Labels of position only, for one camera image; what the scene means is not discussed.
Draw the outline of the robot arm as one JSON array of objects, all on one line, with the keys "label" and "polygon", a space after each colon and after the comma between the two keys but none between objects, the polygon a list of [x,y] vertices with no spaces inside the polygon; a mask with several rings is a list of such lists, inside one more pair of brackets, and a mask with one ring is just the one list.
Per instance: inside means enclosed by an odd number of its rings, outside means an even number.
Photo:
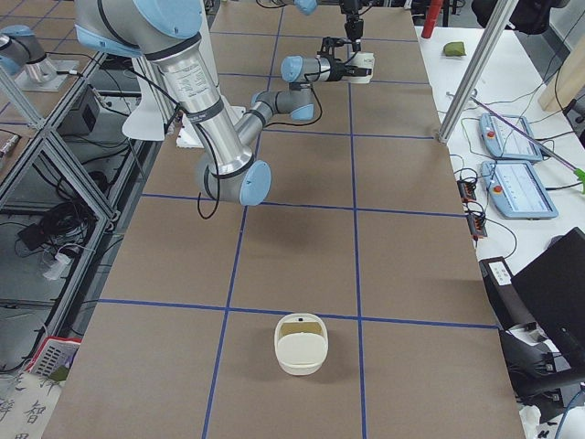
[{"label": "robot arm", "polygon": [[256,5],[265,9],[284,8],[293,5],[299,12],[309,16],[319,5],[337,5],[340,13],[345,17],[344,29],[346,32],[346,44],[350,44],[354,52],[362,50],[361,40],[364,33],[364,15],[372,4],[361,0],[317,1],[317,0],[293,0],[293,1],[256,1]]},{"label": "robot arm", "polygon": [[201,51],[207,24],[202,2],[78,1],[75,28],[82,45],[127,58],[144,57],[161,71],[174,104],[205,149],[196,171],[202,195],[257,206],[270,191],[271,169],[250,146],[270,119],[287,114],[295,121],[311,120],[317,81],[370,81],[374,61],[361,49],[361,7],[358,1],[341,2],[346,36],[324,38],[313,58],[285,58],[281,73],[288,90],[258,93],[236,122],[209,70],[214,60]]}]

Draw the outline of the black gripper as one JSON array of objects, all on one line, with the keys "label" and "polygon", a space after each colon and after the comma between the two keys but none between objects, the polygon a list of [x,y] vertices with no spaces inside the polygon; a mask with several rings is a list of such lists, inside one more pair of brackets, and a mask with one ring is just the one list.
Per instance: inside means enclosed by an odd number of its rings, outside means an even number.
[{"label": "black gripper", "polygon": [[360,10],[363,7],[360,0],[344,0],[343,14],[346,17],[345,30],[346,36],[352,42],[352,49],[354,51],[361,50],[361,41],[363,35],[364,22],[360,15]]},{"label": "black gripper", "polygon": [[358,77],[361,69],[354,61],[356,54],[346,61],[335,56],[335,50],[350,45],[351,41],[342,37],[324,37],[318,51],[319,81],[340,81],[344,77]]}]

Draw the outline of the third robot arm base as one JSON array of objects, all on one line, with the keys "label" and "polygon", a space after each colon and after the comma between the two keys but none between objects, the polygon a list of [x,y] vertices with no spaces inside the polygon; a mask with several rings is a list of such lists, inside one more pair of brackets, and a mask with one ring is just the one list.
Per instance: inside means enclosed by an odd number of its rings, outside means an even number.
[{"label": "third robot arm base", "polygon": [[57,92],[79,64],[76,60],[52,59],[28,26],[1,29],[1,66],[22,91]]}]

